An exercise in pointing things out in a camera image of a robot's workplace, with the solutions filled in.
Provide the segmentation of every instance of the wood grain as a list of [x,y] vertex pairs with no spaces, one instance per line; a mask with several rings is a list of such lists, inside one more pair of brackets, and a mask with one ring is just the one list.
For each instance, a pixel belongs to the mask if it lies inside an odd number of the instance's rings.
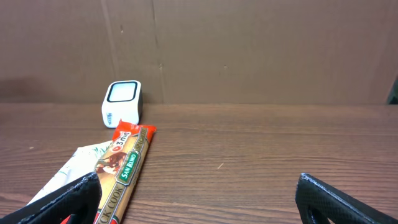
[[[145,105],[158,131],[124,223],[300,223],[301,172],[398,218],[397,120],[394,106]],[[3,216],[113,131],[100,105],[0,104],[0,133]]]

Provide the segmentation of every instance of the cardboard backdrop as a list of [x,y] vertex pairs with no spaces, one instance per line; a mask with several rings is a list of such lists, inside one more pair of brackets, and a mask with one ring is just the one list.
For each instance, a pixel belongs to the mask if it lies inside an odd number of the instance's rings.
[[395,0],[3,0],[0,102],[384,104]]

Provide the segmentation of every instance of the green label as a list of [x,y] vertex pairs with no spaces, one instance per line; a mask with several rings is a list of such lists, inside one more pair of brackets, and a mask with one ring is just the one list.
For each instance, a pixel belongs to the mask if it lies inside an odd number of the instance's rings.
[[118,180],[123,184],[130,184],[132,175],[138,165],[140,154],[136,151],[130,151],[127,158],[128,159],[126,160],[126,163],[123,164],[123,168],[118,177]]

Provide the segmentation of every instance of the device screen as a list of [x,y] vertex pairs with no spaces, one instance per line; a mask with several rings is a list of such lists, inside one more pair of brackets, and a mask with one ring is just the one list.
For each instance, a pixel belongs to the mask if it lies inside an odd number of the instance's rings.
[[131,101],[136,96],[136,89],[136,82],[115,83],[109,92],[108,101]]

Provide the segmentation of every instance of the pasta package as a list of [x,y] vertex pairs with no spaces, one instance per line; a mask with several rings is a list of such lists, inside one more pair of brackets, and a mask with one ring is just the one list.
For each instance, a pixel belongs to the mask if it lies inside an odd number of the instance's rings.
[[155,126],[120,121],[113,142],[95,165],[102,188],[95,224],[120,223],[155,131]]

